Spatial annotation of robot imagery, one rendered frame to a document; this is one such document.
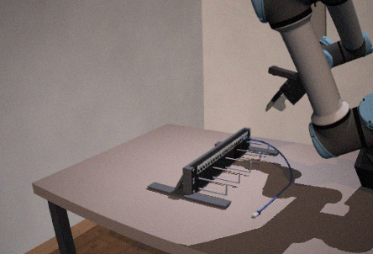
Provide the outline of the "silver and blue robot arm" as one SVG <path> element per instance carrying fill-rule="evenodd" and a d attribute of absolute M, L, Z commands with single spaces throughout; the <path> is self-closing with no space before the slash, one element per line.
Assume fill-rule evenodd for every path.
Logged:
<path fill-rule="evenodd" d="M 310 20 L 311 4 L 326 5 L 340 41 L 320 40 Z M 261 23 L 280 32 L 297 72 L 269 67 L 268 73 L 296 81 L 301 78 L 313 108 L 309 133 L 322 158 L 338 157 L 365 148 L 373 165 L 373 93 L 355 108 L 341 100 L 331 68 L 373 52 L 362 33 L 352 0 L 251 0 Z M 328 5 L 328 6 L 327 6 Z"/>

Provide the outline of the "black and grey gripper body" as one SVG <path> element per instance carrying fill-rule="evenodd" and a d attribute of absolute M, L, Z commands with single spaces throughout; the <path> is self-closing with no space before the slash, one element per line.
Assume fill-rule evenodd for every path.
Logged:
<path fill-rule="evenodd" d="M 281 87 L 284 85 L 286 85 L 286 87 L 283 89 L 283 94 L 292 103 L 292 105 L 294 105 L 297 100 L 299 101 L 306 92 L 299 75 L 297 75 L 296 81 L 287 79 L 287 81 L 285 81 Z"/>

